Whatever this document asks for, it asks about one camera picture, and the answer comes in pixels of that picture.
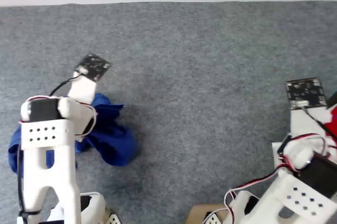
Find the circuit board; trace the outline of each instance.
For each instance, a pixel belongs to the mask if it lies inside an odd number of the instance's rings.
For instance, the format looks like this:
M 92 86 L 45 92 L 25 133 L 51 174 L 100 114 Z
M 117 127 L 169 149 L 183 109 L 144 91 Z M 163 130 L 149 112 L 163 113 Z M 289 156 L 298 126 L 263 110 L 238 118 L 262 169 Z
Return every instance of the circuit board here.
M 322 84 L 318 77 L 287 81 L 286 88 L 291 110 L 326 106 Z

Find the white plastic bracket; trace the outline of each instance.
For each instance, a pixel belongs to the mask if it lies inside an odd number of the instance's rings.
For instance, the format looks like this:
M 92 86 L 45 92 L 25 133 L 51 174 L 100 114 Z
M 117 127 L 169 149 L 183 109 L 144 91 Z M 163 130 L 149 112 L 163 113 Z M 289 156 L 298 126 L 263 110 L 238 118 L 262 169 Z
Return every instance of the white plastic bracket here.
M 49 187 L 64 206 L 64 223 L 81 223 L 80 192 L 75 177 L 75 142 L 70 120 L 22 124 L 24 151 L 23 197 L 26 211 L 39 211 Z M 48 169 L 46 151 L 54 151 L 54 165 Z M 29 216 L 38 224 L 40 215 Z

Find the wire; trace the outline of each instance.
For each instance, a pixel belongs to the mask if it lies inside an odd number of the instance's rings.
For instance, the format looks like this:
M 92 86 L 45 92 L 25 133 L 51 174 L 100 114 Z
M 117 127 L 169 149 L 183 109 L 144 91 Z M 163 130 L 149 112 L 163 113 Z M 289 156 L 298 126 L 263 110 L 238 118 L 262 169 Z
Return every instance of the wire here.
M 235 222 L 235 218 L 234 218 L 234 212 L 233 212 L 233 209 L 227 204 L 226 202 L 226 199 L 228 197 L 228 195 L 231 193 L 231 192 L 234 192 L 234 191 L 239 191 L 239 190 L 242 190 L 242 189 L 245 189 L 245 188 L 248 188 L 250 186 L 253 186 L 255 184 L 258 184 L 258 183 L 261 183 L 261 182 L 264 182 L 264 181 L 267 181 L 269 179 L 271 179 L 273 176 L 275 176 L 277 174 L 277 171 L 280 169 L 280 168 L 288 168 L 291 170 L 291 167 L 288 165 L 288 164 L 280 164 L 279 166 L 277 166 L 275 168 L 275 170 L 273 172 L 271 172 L 270 174 L 262 177 L 262 178 L 258 178 L 258 179 L 253 179 L 247 183 L 244 183 L 238 187 L 235 187 L 234 189 L 229 189 L 225 196 L 224 196 L 224 199 L 223 199 L 223 202 L 224 202 L 224 205 L 227 207 L 228 211 L 231 213 L 231 216 L 232 216 L 232 224 L 234 224 Z
M 75 77 L 72 77 L 72 78 L 69 78 L 69 79 L 63 81 L 63 82 L 60 83 L 55 89 L 53 89 L 53 90 L 51 91 L 51 93 L 49 94 L 49 96 L 54 95 L 54 93 L 55 93 L 56 91 L 58 91 L 63 85 L 65 85 L 65 84 L 67 84 L 68 82 L 71 82 L 71 81 L 73 81 L 73 80 L 79 78 L 81 75 L 82 75 L 82 74 L 79 74 L 78 76 L 75 76 Z
M 304 107 L 301 108 L 312 120 L 314 120 L 325 132 L 327 132 L 332 137 L 334 142 L 337 144 L 337 136 L 333 132 L 331 132 L 330 129 L 326 125 L 324 125 L 321 121 L 314 118 L 306 108 Z
M 24 211 L 25 209 L 25 203 L 23 201 L 23 195 L 22 195 L 22 178 L 21 178 L 21 164 L 22 164 L 22 157 L 21 157 L 21 143 L 17 146 L 17 193 L 19 198 L 19 208 L 20 212 Z
M 299 136 L 296 136 L 296 137 L 292 138 L 290 141 L 303 140 L 303 139 L 315 139 L 317 137 L 321 138 L 322 141 L 323 141 L 323 150 L 322 150 L 321 154 L 324 154 L 325 149 L 326 149 L 326 145 L 327 145 L 326 140 L 323 136 L 321 136 L 318 133 L 302 134 L 302 135 L 299 135 Z
M 219 211 L 228 211 L 228 209 L 227 209 L 227 208 L 219 208 L 219 209 L 214 210 L 213 212 L 211 212 L 211 213 L 204 219 L 204 221 L 202 222 L 202 224 L 205 224 L 205 223 L 210 219 L 210 217 L 211 217 L 213 214 L 215 214 L 215 213 L 217 213 L 217 212 L 219 212 Z
M 288 158 L 288 156 L 284 155 L 284 154 L 280 154 L 279 155 L 279 159 L 281 159 L 285 164 L 288 164 L 291 168 L 292 171 L 294 172 L 299 172 L 294 165 L 292 164 L 292 162 L 290 161 L 290 159 Z

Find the cable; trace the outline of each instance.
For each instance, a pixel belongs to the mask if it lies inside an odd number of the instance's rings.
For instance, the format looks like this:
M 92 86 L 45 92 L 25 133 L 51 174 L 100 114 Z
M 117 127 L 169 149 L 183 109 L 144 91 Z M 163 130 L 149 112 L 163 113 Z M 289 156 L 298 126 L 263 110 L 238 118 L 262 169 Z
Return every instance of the cable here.
M 22 195 L 22 179 L 21 179 L 21 164 L 22 164 L 22 157 L 21 157 L 21 143 L 17 146 L 17 193 L 19 198 L 19 209 L 20 212 L 23 212 L 25 209 L 25 203 L 23 201 L 23 195 Z
M 279 155 L 279 159 L 283 161 L 283 163 L 288 164 L 291 168 L 292 171 L 294 172 L 299 172 L 294 165 L 292 164 L 292 162 L 290 161 L 290 159 L 288 158 L 288 156 L 284 155 L 284 154 L 280 154 Z
M 66 83 L 71 82 L 71 81 L 73 81 L 73 80 L 79 78 L 81 75 L 82 75 L 82 74 L 79 74 L 78 76 L 75 76 L 75 77 L 72 77 L 72 78 L 69 78 L 69 79 L 63 81 L 63 82 L 60 83 L 55 89 L 53 89 L 53 90 L 51 91 L 51 93 L 49 94 L 49 96 L 54 95 L 54 93 L 55 93 L 57 90 L 59 90 L 63 85 L 65 85 Z
M 332 137 L 334 142 L 337 144 L 337 136 L 333 132 L 331 132 L 330 129 L 326 125 L 324 125 L 321 121 L 314 118 L 306 108 L 304 107 L 301 108 L 312 120 L 314 120 L 325 132 L 327 132 Z
M 318 133 L 302 134 L 302 135 L 299 135 L 299 136 L 296 136 L 296 137 L 292 138 L 290 141 L 303 140 L 303 139 L 315 139 L 317 137 L 321 138 L 322 141 L 323 141 L 323 150 L 321 152 L 321 154 L 323 154 L 325 152 L 327 144 L 326 144 L 325 138 Z
M 17 146 L 17 195 L 19 199 L 19 217 L 22 218 L 24 224 L 28 224 L 28 216 L 29 215 L 38 215 L 41 210 L 39 211 L 29 211 L 26 212 L 25 210 L 25 202 L 22 193 L 22 178 L 21 178 L 21 166 L 22 166 L 22 155 L 21 155 L 21 143 Z
M 231 193 L 231 192 L 234 192 L 234 191 L 239 191 L 239 190 L 242 190 L 242 189 L 245 189 L 245 188 L 248 188 L 250 186 L 253 186 L 255 184 L 258 184 L 258 183 L 261 183 L 261 182 L 264 182 L 264 181 L 267 181 L 269 179 L 271 179 L 273 176 L 275 176 L 277 174 L 277 171 L 280 169 L 280 168 L 288 168 L 291 170 L 291 167 L 288 165 L 288 164 L 280 164 L 279 166 L 277 166 L 275 168 L 275 170 L 273 172 L 271 172 L 270 174 L 262 177 L 262 178 L 258 178 L 258 179 L 253 179 L 247 183 L 244 183 L 238 187 L 235 187 L 234 189 L 229 189 L 225 196 L 224 196 L 224 199 L 223 199 L 223 202 L 224 202 L 224 205 L 227 207 L 228 211 L 231 213 L 231 216 L 232 216 L 232 224 L 234 224 L 234 221 L 235 221 L 235 218 L 234 218 L 234 212 L 233 212 L 233 209 L 227 204 L 226 202 L 226 199 L 228 197 L 228 195 Z
M 227 208 L 219 208 L 219 209 L 214 210 L 213 212 L 211 212 L 211 213 L 210 213 L 210 214 L 203 220 L 202 224 L 206 224 L 206 222 L 210 219 L 210 217 L 211 217 L 213 214 L 215 214 L 215 213 L 217 213 L 217 212 L 219 212 L 219 211 L 228 211 L 228 209 L 227 209 Z

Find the white wire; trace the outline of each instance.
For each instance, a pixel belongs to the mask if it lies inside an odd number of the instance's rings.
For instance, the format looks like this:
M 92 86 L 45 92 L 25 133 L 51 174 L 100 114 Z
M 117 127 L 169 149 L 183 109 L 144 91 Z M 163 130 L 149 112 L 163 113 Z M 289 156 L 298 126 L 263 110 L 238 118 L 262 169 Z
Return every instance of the white wire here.
M 216 209 L 214 210 L 213 212 L 211 212 L 205 219 L 204 221 L 202 222 L 202 224 L 205 224 L 209 219 L 210 217 L 215 214 L 216 212 L 219 212 L 219 211 L 228 211 L 228 208 L 219 208 L 219 209 Z
M 45 96 L 45 95 L 37 95 L 37 96 L 31 96 L 30 98 L 26 99 L 25 102 L 28 102 L 32 99 L 50 99 L 50 96 Z
M 244 186 L 236 187 L 236 188 L 234 188 L 234 189 L 229 189 L 229 190 L 226 192 L 226 194 L 225 194 L 225 196 L 224 196 L 224 198 L 223 198 L 223 203 L 224 203 L 224 205 L 227 207 L 227 208 L 225 208 L 225 209 L 227 209 L 227 210 L 229 209 L 229 205 L 228 205 L 227 202 L 226 202 L 226 199 L 227 199 L 227 197 L 228 197 L 228 194 L 230 194 L 231 192 L 234 192 L 234 191 L 240 191 L 240 190 L 243 190 L 243 189 L 248 188 L 248 187 L 250 187 L 250 186 L 253 186 L 253 185 L 255 185 L 255 184 L 258 184 L 258 183 L 267 181 L 267 180 L 271 179 L 272 177 L 274 177 L 276 174 L 277 174 L 277 170 L 275 171 L 275 173 L 271 174 L 270 176 L 266 177 L 265 179 L 262 179 L 262 180 L 259 180 L 259 181 L 256 181 L 256 182 L 252 182 L 252 183 L 246 184 L 246 185 L 244 185 Z
M 84 106 L 90 108 L 90 109 L 93 111 L 93 119 L 94 119 L 94 121 L 93 121 L 93 123 L 92 123 L 90 129 L 89 129 L 86 133 L 83 133 L 83 134 L 76 134 L 76 136 L 86 136 L 86 135 L 90 134 L 91 131 L 94 129 L 94 126 L 95 126 L 96 121 L 97 121 L 97 113 L 96 113 L 95 107 L 93 107 L 93 106 L 91 106 L 91 105 L 89 105 L 89 104 L 83 104 L 83 103 L 81 103 L 80 105 L 84 105 Z

